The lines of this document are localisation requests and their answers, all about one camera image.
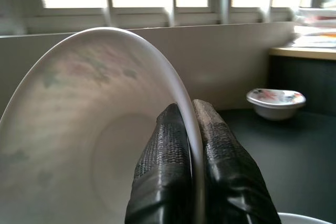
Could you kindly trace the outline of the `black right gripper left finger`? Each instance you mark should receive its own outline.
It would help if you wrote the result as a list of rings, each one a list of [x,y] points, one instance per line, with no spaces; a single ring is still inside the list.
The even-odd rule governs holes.
[[[177,104],[156,126],[134,170],[126,223],[191,223],[193,180],[190,148]]]

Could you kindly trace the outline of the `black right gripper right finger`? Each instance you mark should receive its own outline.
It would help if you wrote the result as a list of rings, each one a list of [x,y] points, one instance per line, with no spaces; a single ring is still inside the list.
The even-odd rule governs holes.
[[[281,223],[261,171],[215,108],[193,100],[204,149],[207,223]]]

